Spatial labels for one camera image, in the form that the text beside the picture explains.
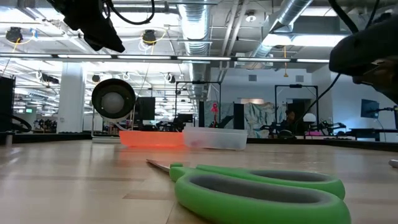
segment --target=person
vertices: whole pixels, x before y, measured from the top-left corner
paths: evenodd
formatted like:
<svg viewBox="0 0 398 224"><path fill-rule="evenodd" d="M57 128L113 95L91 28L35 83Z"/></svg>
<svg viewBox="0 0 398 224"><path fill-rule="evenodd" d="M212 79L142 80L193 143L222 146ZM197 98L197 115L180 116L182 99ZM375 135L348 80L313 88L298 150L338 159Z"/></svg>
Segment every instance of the person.
<svg viewBox="0 0 398 224"><path fill-rule="evenodd" d="M295 119L296 119L296 114L294 113L293 110L287 110L286 111L286 120L283 120L280 123L280 129L281 130L288 130L291 131L292 133L295 132Z"/></svg>

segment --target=clear plastic container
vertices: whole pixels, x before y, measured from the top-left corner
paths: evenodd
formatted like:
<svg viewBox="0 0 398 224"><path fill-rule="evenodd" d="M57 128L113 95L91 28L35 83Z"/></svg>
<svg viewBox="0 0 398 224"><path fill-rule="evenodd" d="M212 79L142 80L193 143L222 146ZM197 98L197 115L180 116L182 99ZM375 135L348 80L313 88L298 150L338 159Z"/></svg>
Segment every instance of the clear plastic container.
<svg viewBox="0 0 398 224"><path fill-rule="evenodd" d="M188 147L243 150L248 139L247 130L186 127L182 133Z"/></svg>

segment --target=scissor blade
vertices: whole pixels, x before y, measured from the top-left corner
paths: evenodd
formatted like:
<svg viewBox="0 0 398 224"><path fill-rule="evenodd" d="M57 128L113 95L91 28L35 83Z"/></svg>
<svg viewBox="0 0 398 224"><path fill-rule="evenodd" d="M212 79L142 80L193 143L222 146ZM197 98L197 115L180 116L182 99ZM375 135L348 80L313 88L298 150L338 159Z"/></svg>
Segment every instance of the scissor blade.
<svg viewBox="0 0 398 224"><path fill-rule="evenodd" d="M152 159L147 159L147 162L152 164L153 166L156 166L157 168L161 169L164 172L170 172L170 166L160 165L159 163L153 161Z"/></svg>

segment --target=speaker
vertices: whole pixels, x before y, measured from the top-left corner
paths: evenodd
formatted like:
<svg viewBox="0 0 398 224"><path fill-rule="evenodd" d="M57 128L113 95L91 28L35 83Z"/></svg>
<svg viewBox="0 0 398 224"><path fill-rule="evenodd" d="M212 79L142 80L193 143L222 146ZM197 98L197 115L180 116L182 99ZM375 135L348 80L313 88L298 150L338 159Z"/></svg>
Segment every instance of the speaker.
<svg viewBox="0 0 398 224"><path fill-rule="evenodd" d="M244 105L234 103L234 129L244 130Z"/></svg>
<svg viewBox="0 0 398 224"><path fill-rule="evenodd" d="M205 127L205 102L199 102L199 127Z"/></svg>
<svg viewBox="0 0 398 224"><path fill-rule="evenodd" d="M95 86L91 102L98 113L112 122L122 121L132 111L136 94L127 82L111 78Z"/></svg>

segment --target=monitor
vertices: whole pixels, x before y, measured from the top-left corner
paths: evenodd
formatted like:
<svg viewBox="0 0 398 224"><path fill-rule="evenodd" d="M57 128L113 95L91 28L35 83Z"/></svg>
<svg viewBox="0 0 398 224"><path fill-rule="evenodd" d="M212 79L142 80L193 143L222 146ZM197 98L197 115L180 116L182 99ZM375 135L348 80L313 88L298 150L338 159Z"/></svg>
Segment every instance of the monitor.
<svg viewBox="0 0 398 224"><path fill-rule="evenodd" d="M136 112L141 120L155 120L155 97L139 97Z"/></svg>
<svg viewBox="0 0 398 224"><path fill-rule="evenodd" d="M379 103L374 100L364 100L361 103L361 117L362 118L379 118Z"/></svg>
<svg viewBox="0 0 398 224"><path fill-rule="evenodd" d="M183 123L193 123L193 114L178 114L177 118Z"/></svg>

